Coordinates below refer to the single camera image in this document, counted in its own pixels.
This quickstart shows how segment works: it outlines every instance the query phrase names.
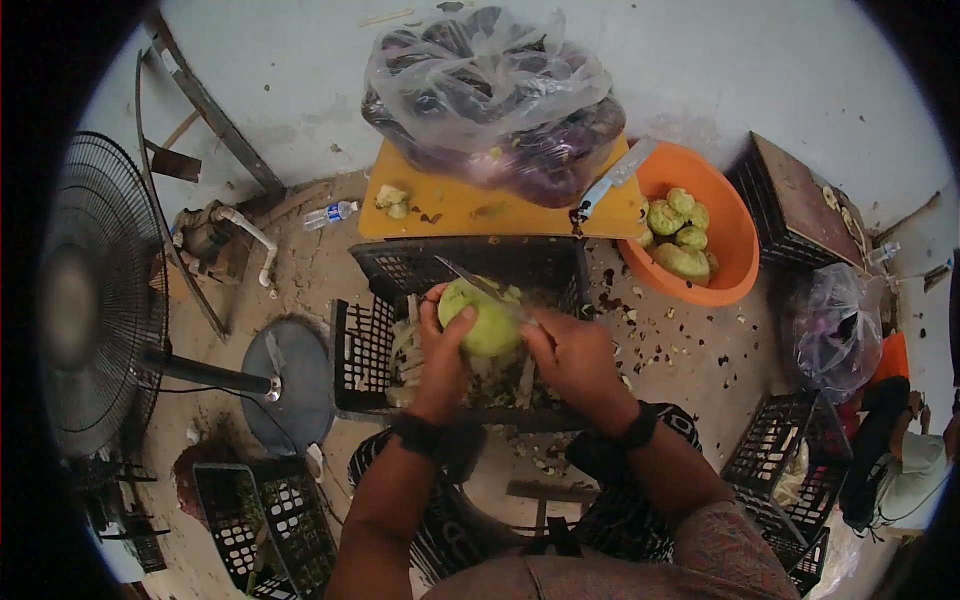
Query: kitchen knife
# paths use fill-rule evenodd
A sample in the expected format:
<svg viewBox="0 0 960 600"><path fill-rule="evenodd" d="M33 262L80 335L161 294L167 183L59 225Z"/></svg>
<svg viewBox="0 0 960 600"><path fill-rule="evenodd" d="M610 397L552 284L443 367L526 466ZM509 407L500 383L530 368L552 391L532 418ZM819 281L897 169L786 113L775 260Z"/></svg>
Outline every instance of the kitchen knife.
<svg viewBox="0 0 960 600"><path fill-rule="evenodd" d="M455 273L457 276L460 276L463 279L466 279L467 283L469 283L476 289L480 290L480 292L482 292L485 296L490 297L493 301L500 304L500 306L502 306L503 309L506 310L510 316L514 317L521 323L528 323L533 326L540 326L540 324L537 323L536 319L534 319L533 317L530 317L523 311L522 306L518 304L514 304L513 302L505 301L503 297L500 295L500 293L496 290L496 288L494 288L492 285L490 285L480 277L474 275L467 269L464 269L457 263L451 260L447 260L446 258L443 258L442 256L437 256L436 254L434 254L434 258L442 262L447 269Z"/></svg>
<svg viewBox="0 0 960 600"><path fill-rule="evenodd" d="M636 168L646 160L657 148L658 141L649 135L644 135L636 141L634 147L627 151L627 154L613 164L600 181L587 190L584 197L580 200L580 214L584 217L590 216L593 209L597 206L603 197L610 190L612 185L620 187L636 172Z"/></svg>

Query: dirty floor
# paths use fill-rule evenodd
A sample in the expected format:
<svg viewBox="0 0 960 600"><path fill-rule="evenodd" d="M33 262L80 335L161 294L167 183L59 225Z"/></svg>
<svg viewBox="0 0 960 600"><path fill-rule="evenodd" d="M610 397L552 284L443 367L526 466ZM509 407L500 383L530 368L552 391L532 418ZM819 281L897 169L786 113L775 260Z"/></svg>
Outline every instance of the dirty floor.
<svg viewBox="0 0 960 600"><path fill-rule="evenodd" d="M254 334L277 317L299 314L324 330L332 300L371 305L367 280L348 248L363 243L356 217L332 227L303 231L301 215L329 202L362 198L367 180L361 172L336 178L329 198L318 198L267 227L279 244L276 263L277 300L268 298L257 283L262 247L252 250L243 283L236 289L208 292L218 314L227 321L230 336L221 344L192 302L171 302L170 337L177 354L213 365L238 369ZM623 268L612 244L589 240L588 264L594 304L620 302L636 310L636 327L625 322L623 308L598 316L621 346L616 360L634 390L651 402L679 404L697 421L704 455L720 469L734 449L761 397L783 394L788 388L774 347L773 327L764 301L766 282L761 274L754 290L742 302L723 308L686 304L647 289ZM165 379L164 388L188 384ZM147 434L146 468L159 481L140 487L147 512L156 528L172 533L160 538L168 569L147 576L144 586L154 598L243 598L235 589L205 528L178 509L170 469L187 447L185 432L194 421L201 433L227 431L238 450L249 458L265 455L252 437L239 401L227 394L161 394ZM343 518L350 489L346 464L354 448L379 430L371 423L337 420L323 444L329 461L324 481L333 511ZM527 447L552 445L549 434L524 440ZM570 485L587 478L571 468L564 479L548 477L534 465L536 454L516 456L505 436L490 435L480 464L465 484L475 505L513 525L533 525L537 504L505 494L511 479L541 480ZM579 506L550 503L548 514L576 519ZM338 539L340 528L331 520ZM415 581L415 590L421 589Z"/></svg>

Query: patterned shirt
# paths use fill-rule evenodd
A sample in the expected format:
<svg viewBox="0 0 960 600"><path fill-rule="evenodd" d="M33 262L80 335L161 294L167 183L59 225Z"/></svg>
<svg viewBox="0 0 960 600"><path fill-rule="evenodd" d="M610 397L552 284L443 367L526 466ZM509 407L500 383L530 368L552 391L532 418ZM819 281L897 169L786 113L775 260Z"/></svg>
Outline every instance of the patterned shirt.
<svg viewBox="0 0 960 600"><path fill-rule="evenodd" d="M439 582L423 600L536 598L799 599L770 546L731 502L688 517L672 564L638 564L583 548L584 558L505 556Z"/></svg>

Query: white pvc pipe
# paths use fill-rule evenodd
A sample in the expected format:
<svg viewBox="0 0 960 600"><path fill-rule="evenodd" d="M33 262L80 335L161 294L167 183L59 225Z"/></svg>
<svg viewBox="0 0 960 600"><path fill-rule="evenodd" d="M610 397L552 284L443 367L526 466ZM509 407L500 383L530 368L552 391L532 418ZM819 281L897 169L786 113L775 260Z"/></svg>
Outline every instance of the white pvc pipe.
<svg viewBox="0 0 960 600"><path fill-rule="evenodd" d="M239 227L246 229L253 237L267 247L267 260L263 263L263 269L260 269L260 285L271 291L271 298L276 293L273 290L274 283L270 281L270 270L274 267L276 260L276 242L264 235L263 231L253 226L253 223L247 220L242 214L237 212L232 206L221 206L217 208L215 219L227 219Z"/></svg>

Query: black wristband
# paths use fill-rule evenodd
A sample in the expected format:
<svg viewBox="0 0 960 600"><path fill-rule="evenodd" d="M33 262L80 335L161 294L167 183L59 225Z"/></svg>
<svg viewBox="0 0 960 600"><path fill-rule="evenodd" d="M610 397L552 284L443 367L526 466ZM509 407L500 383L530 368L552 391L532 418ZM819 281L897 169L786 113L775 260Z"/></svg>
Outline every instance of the black wristband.
<svg viewBox="0 0 960 600"><path fill-rule="evenodd" d="M440 460L438 448L444 429L410 413L400 413L391 426L400 437L400 447L429 459Z"/></svg>
<svg viewBox="0 0 960 600"><path fill-rule="evenodd" d="M640 414L627 425L623 435L613 440L613 443L624 453L643 448L654 437L654 428L657 427L657 411L646 402L640 402Z"/></svg>

